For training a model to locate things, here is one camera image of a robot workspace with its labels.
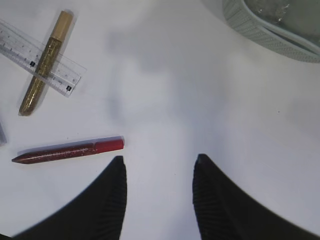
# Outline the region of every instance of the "clear plastic ruler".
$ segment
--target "clear plastic ruler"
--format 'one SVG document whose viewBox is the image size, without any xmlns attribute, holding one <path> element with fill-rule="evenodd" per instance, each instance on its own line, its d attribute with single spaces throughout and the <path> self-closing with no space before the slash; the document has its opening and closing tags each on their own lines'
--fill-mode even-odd
<svg viewBox="0 0 320 240">
<path fill-rule="evenodd" d="M 0 53 L 69 97 L 86 69 L 61 54 L 47 78 L 36 73 L 45 45 L 0 19 Z"/>
</svg>

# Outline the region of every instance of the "white surface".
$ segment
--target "white surface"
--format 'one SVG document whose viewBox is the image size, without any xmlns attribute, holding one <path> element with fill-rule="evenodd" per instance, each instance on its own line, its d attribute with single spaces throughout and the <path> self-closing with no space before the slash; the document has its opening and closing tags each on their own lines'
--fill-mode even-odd
<svg viewBox="0 0 320 240">
<path fill-rule="evenodd" d="M 121 239 L 200 239 L 192 178 L 206 153 L 259 202 L 320 234 L 320 66 L 244 39 L 221 20 L 219 2 L 203 1 L 1 0 L 0 17 L 40 41 L 61 9 L 73 10 L 64 55 L 87 73 L 71 98 L 49 89 L 31 117 L 20 117 L 31 76 L 0 56 L 8 141 L 0 149 L 0 233 L 54 213 L 124 155 Z M 11 163 L 25 149 L 121 135 L 119 152 Z"/>
</svg>

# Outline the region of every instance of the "mint green container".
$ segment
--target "mint green container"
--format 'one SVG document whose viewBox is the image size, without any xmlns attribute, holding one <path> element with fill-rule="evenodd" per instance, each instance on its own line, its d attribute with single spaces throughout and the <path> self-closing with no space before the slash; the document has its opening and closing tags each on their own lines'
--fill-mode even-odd
<svg viewBox="0 0 320 240">
<path fill-rule="evenodd" d="M 260 15 L 260 6 L 249 8 L 249 1 L 255 2 L 223 0 L 224 17 L 235 31 L 288 58 L 320 63 L 320 0 L 286 0 L 290 4 L 281 8 L 278 22 Z"/>
</svg>

